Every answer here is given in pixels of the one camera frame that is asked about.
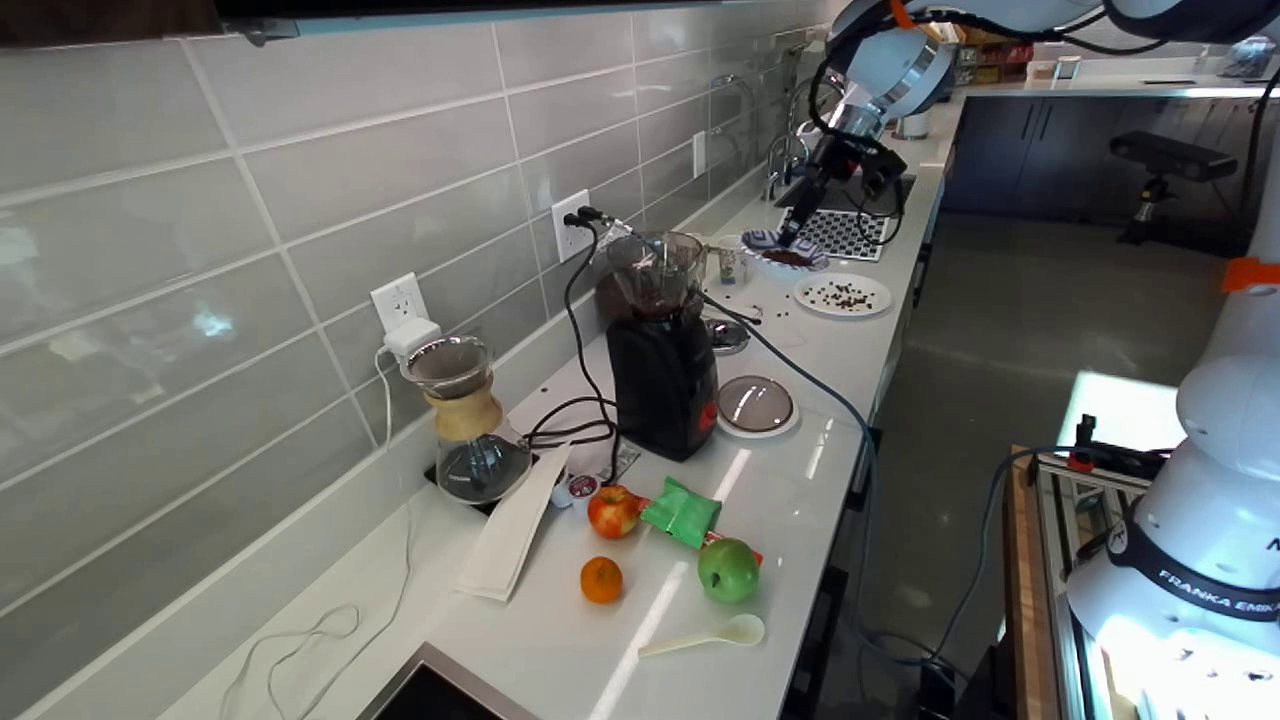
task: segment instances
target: plate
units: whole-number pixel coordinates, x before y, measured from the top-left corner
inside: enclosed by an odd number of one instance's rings
[[[893,309],[893,291],[858,270],[823,270],[791,287],[791,298],[819,317],[882,317]]]

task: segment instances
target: wall outlet cover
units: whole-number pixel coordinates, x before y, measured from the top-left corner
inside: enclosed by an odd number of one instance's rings
[[[430,318],[423,291],[411,270],[393,283],[374,287],[374,309],[383,333],[393,336],[401,323]]]
[[[590,228],[566,225],[569,211],[590,206],[590,203],[594,203],[594,193],[585,193],[585,187],[553,203],[556,259],[560,262],[594,244]]]

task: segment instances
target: white cable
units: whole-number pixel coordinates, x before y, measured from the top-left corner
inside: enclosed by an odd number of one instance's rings
[[[393,357],[389,342],[374,352],[374,370],[378,370],[378,380],[383,383],[383,449],[389,449],[393,437],[395,437],[395,404],[393,404],[393,377],[389,377],[383,364],[381,364],[383,357]]]
[[[326,625],[338,621],[342,613],[353,613],[353,626],[326,626]],[[236,677],[231,677],[231,682],[226,688],[226,701],[221,701],[221,710],[218,710],[218,715],[231,720],[231,715],[240,710],[240,706],[236,706],[236,705],[240,705],[240,688],[243,688],[247,667],[251,667],[251,661],[256,661],[256,653],[260,653],[264,645],[273,645],[273,638],[301,638],[291,653],[284,653],[284,654],[273,664],[273,672],[277,672],[284,661],[301,654],[301,649],[313,645],[313,638],[348,638],[348,634],[355,634],[355,630],[359,630],[359,621],[365,621],[365,613],[359,613],[355,602],[342,602],[342,608],[329,608],[329,613],[326,613],[313,626],[303,626],[303,630],[270,630],[270,634],[251,638],[247,653],[243,653],[243,661],[240,661],[240,667],[236,667]]]
[[[395,602],[389,613],[389,621],[326,679],[326,688],[313,696],[313,705],[301,710],[313,715],[321,706],[321,701],[334,690],[334,682],[369,653],[369,645],[378,645],[401,617],[403,595],[408,595],[408,578],[411,578],[411,543],[417,543],[417,526],[411,526],[411,504],[403,509],[403,551],[401,551],[401,588],[395,588]]]
[[[393,432],[393,426],[395,426],[395,404],[393,404],[393,380],[389,380],[389,370],[381,368],[381,357],[389,357],[389,347],[381,347],[381,352],[374,357],[374,368],[378,368],[378,377],[381,377],[381,383],[383,383],[383,420],[389,420],[389,424],[383,424],[383,444],[389,444],[389,440],[395,437],[395,432]],[[378,645],[378,638],[393,626],[393,621],[401,617],[403,595],[408,595],[408,578],[411,578],[411,543],[417,543],[417,522],[411,522],[411,504],[408,504],[408,509],[403,509],[401,588],[395,588],[395,602],[393,602],[389,621],[326,679],[326,688],[307,701],[307,706],[303,706],[301,715],[313,715],[317,705],[329,696],[329,688],[334,688],[334,682],[369,653],[369,645]],[[326,626],[326,625],[334,625],[342,613],[353,613],[353,626]],[[221,720],[231,720],[231,715],[240,710],[240,706],[236,706],[236,705],[240,705],[240,688],[243,688],[243,679],[247,679],[247,672],[251,672],[251,664],[256,664],[256,654],[260,654],[264,645],[273,645],[273,638],[301,638],[295,649],[289,649],[284,654],[277,654],[277,661],[270,664],[270,677],[264,677],[273,710],[277,710],[279,720],[289,720],[289,715],[284,715],[284,705],[279,705],[279,696],[277,696],[277,672],[279,672],[284,664],[291,664],[295,654],[303,654],[313,638],[348,638],[348,634],[355,634],[359,626],[365,626],[365,613],[359,613],[355,602],[342,602],[342,608],[329,608],[329,613],[326,613],[313,626],[303,626],[303,630],[270,630],[270,634],[251,638],[251,649],[243,653],[231,682],[226,688]]]

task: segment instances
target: electrical outlet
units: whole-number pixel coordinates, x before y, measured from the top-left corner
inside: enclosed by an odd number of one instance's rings
[[[694,131],[694,181],[710,171],[710,131]]]
[[[590,203],[594,203],[594,193],[585,193],[585,187],[553,203],[560,262],[594,244],[590,228],[566,225],[566,217],[574,217],[577,206],[590,206]]]
[[[374,287],[374,309],[389,336],[411,318],[430,318],[430,304],[411,270]]]

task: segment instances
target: green apple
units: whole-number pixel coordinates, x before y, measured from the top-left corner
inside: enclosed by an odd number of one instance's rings
[[[715,602],[748,602],[762,584],[753,543],[731,537],[706,543],[697,555],[697,571],[706,578],[710,598]]]

